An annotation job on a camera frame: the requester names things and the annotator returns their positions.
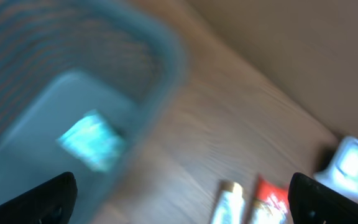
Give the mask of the orange spaghetti pasta package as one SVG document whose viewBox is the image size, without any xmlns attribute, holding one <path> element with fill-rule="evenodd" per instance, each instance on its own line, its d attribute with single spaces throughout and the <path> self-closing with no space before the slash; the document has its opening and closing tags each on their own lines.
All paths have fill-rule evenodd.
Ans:
<svg viewBox="0 0 358 224">
<path fill-rule="evenodd" d="M 288 189 L 258 176 L 248 224 L 286 224 L 289 212 Z"/>
</svg>

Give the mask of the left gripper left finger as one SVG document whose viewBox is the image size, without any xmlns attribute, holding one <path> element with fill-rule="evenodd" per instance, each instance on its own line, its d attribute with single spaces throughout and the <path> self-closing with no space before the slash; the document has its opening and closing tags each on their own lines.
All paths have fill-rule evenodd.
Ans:
<svg viewBox="0 0 358 224">
<path fill-rule="evenodd" d="M 77 193 L 75 176 L 64 172 L 0 205 L 0 224 L 67 224 Z"/>
</svg>

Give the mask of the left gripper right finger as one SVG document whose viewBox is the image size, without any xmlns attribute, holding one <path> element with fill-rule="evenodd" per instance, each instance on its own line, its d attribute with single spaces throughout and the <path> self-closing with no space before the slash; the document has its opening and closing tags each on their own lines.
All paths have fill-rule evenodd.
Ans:
<svg viewBox="0 0 358 224">
<path fill-rule="evenodd" d="M 358 204 L 296 172 L 288 201 L 294 224 L 358 224 Z"/>
</svg>

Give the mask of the white shampoo tube gold cap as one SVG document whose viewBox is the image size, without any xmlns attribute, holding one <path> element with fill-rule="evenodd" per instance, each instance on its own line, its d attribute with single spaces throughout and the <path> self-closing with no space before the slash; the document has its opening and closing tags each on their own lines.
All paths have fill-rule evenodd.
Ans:
<svg viewBox="0 0 358 224">
<path fill-rule="evenodd" d="M 241 184 L 223 180 L 210 219 L 210 224 L 241 224 L 246 207 Z"/>
</svg>

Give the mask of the teal snack wrapper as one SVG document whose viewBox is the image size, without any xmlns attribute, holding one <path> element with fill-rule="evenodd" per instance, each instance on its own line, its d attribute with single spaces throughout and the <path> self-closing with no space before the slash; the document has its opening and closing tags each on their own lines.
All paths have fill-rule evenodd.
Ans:
<svg viewBox="0 0 358 224">
<path fill-rule="evenodd" d="M 84 114 L 57 143 L 94 172 L 111 170 L 126 147 L 124 138 L 96 110 Z"/>
</svg>

